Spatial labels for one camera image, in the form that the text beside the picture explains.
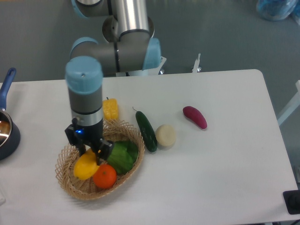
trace gray floor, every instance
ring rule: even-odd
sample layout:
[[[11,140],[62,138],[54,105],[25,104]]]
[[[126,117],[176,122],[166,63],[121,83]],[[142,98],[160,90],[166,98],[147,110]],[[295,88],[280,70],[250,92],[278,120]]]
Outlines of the gray floor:
[[[275,113],[300,80],[300,26],[291,18],[261,19],[256,0],[147,0],[165,71],[188,73],[198,53],[204,72],[259,69]],[[73,42],[103,41],[104,18],[84,20],[70,0],[0,2],[0,79],[10,67],[16,81],[64,79]],[[300,165],[300,108],[281,127],[292,165]]]

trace light blue joint cap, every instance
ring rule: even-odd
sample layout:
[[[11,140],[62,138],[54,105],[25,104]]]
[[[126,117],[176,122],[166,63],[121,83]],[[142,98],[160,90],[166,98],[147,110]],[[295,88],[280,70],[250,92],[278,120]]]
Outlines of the light blue joint cap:
[[[90,56],[78,56],[66,65],[66,77],[69,89],[79,95],[89,95],[97,91],[103,80],[100,63]]]
[[[82,42],[87,42],[87,41],[94,42],[94,43],[96,43],[96,44],[98,45],[98,41],[96,41],[95,39],[93,39],[93,38],[91,38],[91,37],[81,37],[81,38],[77,39],[77,40],[74,42],[74,44],[72,45],[72,49],[71,49],[70,55],[72,54],[73,49],[74,49],[77,45],[81,44]]]
[[[72,6],[73,6],[73,9],[74,11],[76,12],[76,14],[81,17],[81,18],[85,18],[87,19],[88,17],[86,17],[84,14],[82,14],[82,12],[79,10],[79,8],[77,7],[77,4],[76,4],[76,0],[71,0],[72,1]]]
[[[160,65],[160,62],[161,50],[159,40],[157,38],[150,38],[142,69],[157,68]]]

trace white table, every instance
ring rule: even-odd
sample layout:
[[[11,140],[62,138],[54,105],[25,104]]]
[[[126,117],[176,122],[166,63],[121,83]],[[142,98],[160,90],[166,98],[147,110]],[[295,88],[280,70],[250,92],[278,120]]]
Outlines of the white table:
[[[154,129],[172,124],[173,148],[146,153],[139,170],[110,195],[81,202],[55,178],[71,122],[65,81],[16,82],[7,112],[22,133],[0,162],[1,225],[236,225],[299,219],[282,193],[297,189],[263,75],[258,70],[106,78],[103,98],[117,98],[121,119],[135,109]],[[186,120],[191,105],[203,131]]]

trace cable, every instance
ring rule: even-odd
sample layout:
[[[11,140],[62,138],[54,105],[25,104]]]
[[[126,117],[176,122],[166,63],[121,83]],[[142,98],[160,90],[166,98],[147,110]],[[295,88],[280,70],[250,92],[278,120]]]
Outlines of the cable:
[[[290,224],[290,225],[296,225],[296,224],[299,223],[299,222],[300,222],[300,219],[296,220],[295,222],[293,222],[293,223]]]

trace white table leg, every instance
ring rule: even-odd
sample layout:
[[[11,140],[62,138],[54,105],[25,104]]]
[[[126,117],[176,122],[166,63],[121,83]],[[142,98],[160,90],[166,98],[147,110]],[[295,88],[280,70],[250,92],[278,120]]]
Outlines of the white table leg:
[[[300,105],[300,81],[297,81],[296,87],[298,92],[277,116],[278,125],[281,125]]]

